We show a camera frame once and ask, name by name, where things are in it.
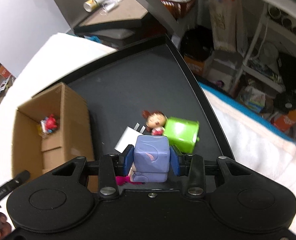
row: hand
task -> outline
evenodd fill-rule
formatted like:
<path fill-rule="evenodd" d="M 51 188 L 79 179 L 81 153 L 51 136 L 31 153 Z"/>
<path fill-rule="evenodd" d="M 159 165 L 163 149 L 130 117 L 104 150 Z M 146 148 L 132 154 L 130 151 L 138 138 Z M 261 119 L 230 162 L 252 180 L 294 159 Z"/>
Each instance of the hand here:
<path fill-rule="evenodd" d="M 7 217 L 3 213 L 0 213 L 0 222 L 2 223 L 0 239 L 3 239 L 6 235 L 11 233 L 11 225 L 7 222 Z"/>

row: brown doll hair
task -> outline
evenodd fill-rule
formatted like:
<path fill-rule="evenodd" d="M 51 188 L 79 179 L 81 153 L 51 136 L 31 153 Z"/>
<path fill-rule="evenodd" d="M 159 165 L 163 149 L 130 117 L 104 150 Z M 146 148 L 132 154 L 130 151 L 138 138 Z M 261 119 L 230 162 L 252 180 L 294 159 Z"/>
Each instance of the brown doll hair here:
<path fill-rule="evenodd" d="M 146 120 L 148 120 L 148 117 L 149 116 L 151 116 L 151 115 L 153 115 L 153 114 L 162 114 L 164 117 L 165 117 L 165 115 L 162 113 L 162 112 L 160 112 L 160 111 L 154 111 L 154 112 L 149 112 L 149 111 L 147 111 L 147 110 L 143 110 L 143 117 L 144 117 L 144 119 L 146 119 Z M 151 128 L 149 128 L 149 127 L 146 127 L 146 130 L 148 131 L 148 132 L 151 132 Z"/>

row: purple object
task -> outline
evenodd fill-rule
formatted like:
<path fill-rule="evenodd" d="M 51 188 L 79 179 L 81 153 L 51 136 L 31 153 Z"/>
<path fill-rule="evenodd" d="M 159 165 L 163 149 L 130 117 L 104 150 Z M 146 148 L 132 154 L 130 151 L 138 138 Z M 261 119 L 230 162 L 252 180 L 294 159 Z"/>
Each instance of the purple object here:
<path fill-rule="evenodd" d="M 165 182 L 170 165 L 166 136 L 140 135 L 134 150 L 134 182 Z"/>

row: white cloth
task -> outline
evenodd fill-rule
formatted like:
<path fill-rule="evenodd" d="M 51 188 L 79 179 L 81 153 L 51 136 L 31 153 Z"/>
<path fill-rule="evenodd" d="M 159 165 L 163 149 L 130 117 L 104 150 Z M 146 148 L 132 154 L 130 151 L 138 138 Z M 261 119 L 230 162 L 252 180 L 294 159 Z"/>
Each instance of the white cloth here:
<path fill-rule="evenodd" d="M 28 63 L 0 104 L 0 185 L 11 179 L 11 147 L 17 107 L 66 74 L 115 50 L 83 38 L 58 33 Z M 227 105 L 205 94 L 235 158 L 277 181 L 296 196 L 296 147 Z M 6 212 L 6 198 L 0 203 Z M 296 233 L 296 217 L 291 225 Z"/>

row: red basket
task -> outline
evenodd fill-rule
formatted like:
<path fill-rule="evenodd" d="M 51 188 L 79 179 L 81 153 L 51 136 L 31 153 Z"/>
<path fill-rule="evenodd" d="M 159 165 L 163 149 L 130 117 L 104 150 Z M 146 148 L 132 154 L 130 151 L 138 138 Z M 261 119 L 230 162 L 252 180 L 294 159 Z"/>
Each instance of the red basket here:
<path fill-rule="evenodd" d="M 185 17 L 196 2 L 196 0 L 190 0 L 189 2 L 160 1 L 176 19 Z"/>

